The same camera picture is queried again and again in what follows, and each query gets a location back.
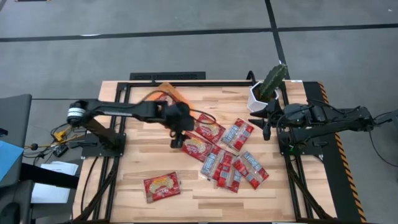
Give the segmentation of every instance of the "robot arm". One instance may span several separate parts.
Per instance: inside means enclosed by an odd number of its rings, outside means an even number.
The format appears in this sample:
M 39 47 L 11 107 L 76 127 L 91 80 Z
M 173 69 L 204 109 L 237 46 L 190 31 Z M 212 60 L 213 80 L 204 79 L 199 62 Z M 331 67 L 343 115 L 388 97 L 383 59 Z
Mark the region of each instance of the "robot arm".
M 68 110 L 67 123 L 72 127 L 86 128 L 110 150 L 119 146 L 119 134 L 97 122 L 94 117 L 98 115 L 132 117 L 147 123 L 160 123 L 170 129 L 171 137 L 175 137 L 171 142 L 172 148 L 182 147 L 186 138 L 182 131 L 192 131 L 194 125 L 190 108 L 183 102 L 171 106 L 166 101 L 141 101 L 131 104 L 79 100 L 72 103 Z
M 330 105 L 295 103 L 282 110 L 278 101 L 270 103 L 269 106 L 262 111 L 251 113 L 252 116 L 267 118 L 266 123 L 255 119 L 250 119 L 250 122 L 263 129 L 264 140 L 269 140 L 271 127 L 289 128 L 289 132 L 278 130 L 279 138 L 282 138 L 282 142 L 293 145 L 340 131 L 370 131 L 378 124 L 368 109 L 362 106 L 336 109 Z

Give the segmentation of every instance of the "potted plant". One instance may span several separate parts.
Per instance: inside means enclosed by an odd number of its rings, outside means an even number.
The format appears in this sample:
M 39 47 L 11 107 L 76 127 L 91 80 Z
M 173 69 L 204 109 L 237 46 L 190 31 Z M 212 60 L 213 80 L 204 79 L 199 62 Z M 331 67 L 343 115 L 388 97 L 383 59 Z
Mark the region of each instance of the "potted plant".
M 248 109 L 251 112 L 264 109 L 271 99 L 278 99 L 276 88 L 283 82 L 287 74 L 287 66 L 280 64 L 269 71 L 263 82 L 257 82 L 250 88 Z

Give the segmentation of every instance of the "food packet label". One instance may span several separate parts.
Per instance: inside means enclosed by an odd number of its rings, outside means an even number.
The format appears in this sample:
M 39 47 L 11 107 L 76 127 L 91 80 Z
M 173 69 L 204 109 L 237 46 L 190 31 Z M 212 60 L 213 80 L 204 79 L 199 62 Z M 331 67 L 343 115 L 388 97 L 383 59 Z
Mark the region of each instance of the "food packet label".
M 220 177 L 218 178 L 217 187 L 226 187 L 229 172 L 231 170 L 233 155 L 232 153 L 224 153 L 223 161 L 221 163 Z
M 226 151 L 219 146 L 213 146 L 200 172 L 209 179 L 218 180 L 225 152 Z
M 194 135 L 193 133 L 186 132 L 185 134 L 189 136 L 190 139 L 186 139 L 184 141 L 182 151 L 198 159 L 199 161 L 205 161 L 207 155 L 213 148 L 212 143 Z
M 233 166 L 249 181 L 254 189 L 257 189 L 269 176 L 266 170 L 249 152 L 241 154 L 238 159 L 234 161 Z
M 217 144 L 225 132 L 225 128 L 217 123 L 204 124 L 212 122 L 213 120 L 211 118 L 201 114 L 198 121 L 195 123 L 195 131 L 210 142 Z
M 238 118 L 221 141 L 223 141 L 229 147 L 240 151 L 243 147 L 243 144 L 248 140 L 250 134 L 253 132 L 253 129 L 253 126 Z
M 147 203 L 167 198 L 181 193 L 180 182 L 176 172 L 160 177 L 144 180 Z
M 236 169 L 235 169 L 235 167 L 231 167 L 231 172 L 230 172 L 231 174 L 234 174 L 234 176 L 233 176 L 233 178 L 231 179 L 232 181 L 231 181 L 231 183 L 229 183 L 229 182 L 227 182 L 227 185 L 226 185 L 226 188 L 228 189 L 228 190 L 230 190 L 230 191 L 233 191 L 233 192 L 235 192 L 235 193 L 237 193 L 238 192 L 238 190 L 239 190 L 239 185 L 240 185 L 240 183 L 241 183 L 241 177 L 242 177 L 242 175 L 241 175 L 241 173 L 239 172 L 239 171 L 237 171 Z

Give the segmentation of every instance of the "wooden tabletop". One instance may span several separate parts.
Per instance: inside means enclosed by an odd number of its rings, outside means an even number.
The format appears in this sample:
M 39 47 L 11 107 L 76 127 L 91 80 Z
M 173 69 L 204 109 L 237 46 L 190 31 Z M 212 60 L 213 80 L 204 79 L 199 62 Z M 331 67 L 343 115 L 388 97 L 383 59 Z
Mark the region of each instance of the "wooden tabletop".
M 99 99 L 114 101 L 116 81 L 103 82 Z M 289 103 L 306 103 L 303 83 L 285 81 Z M 130 103 L 138 102 L 154 90 L 152 87 L 132 88 Z M 212 114 L 217 122 L 229 129 L 237 118 L 250 118 L 247 109 L 249 87 L 177 87 L 195 109 Z M 109 116 L 96 118 L 109 126 Z M 171 149 L 169 130 L 159 124 L 142 123 L 134 118 L 126 120 L 126 150 L 120 160 L 111 222 L 269 222 L 294 221 L 294 210 L 284 158 L 279 153 L 275 130 L 271 140 L 264 141 L 262 130 L 255 127 L 243 146 L 269 173 L 269 178 L 254 190 L 242 178 L 239 192 L 217 189 L 199 170 L 203 163 Z M 93 158 L 86 159 L 80 174 L 73 214 L 80 214 L 81 195 Z M 323 164 L 313 156 L 302 156 L 309 191 L 327 213 L 336 216 Z M 99 158 L 88 181 L 84 205 L 90 202 L 98 187 L 102 158 Z M 148 204 L 143 180 L 177 171 L 182 180 L 182 193 Z M 305 217 L 302 194 L 301 214 Z M 102 200 L 100 217 L 104 217 L 106 199 Z

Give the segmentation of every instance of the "floor tile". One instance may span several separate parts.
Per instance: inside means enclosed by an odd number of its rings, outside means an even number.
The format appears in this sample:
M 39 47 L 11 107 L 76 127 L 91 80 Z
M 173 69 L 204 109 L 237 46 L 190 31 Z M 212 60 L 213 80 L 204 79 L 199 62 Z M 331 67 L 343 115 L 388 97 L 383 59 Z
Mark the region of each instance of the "floor tile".
M 323 82 L 337 108 L 366 106 L 373 116 L 396 110 L 398 29 L 292 32 L 280 34 L 292 79 Z M 373 131 L 378 151 L 398 164 L 398 129 Z M 378 158 L 368 133 L 343 132 L 343 146 L 369 222 L 398 219 L 397 169 Z
M 0 37 L 269 27 L 261 0 L 7 1 Z
M 131 72 L 264 78 L 279 63 L 271 33 L 0 43 L 0 57 L 0 96 L 33 98 L 96 98 L 103 80 Z
M 396 23 L 394 0 L 271 0 L 278 27 Z

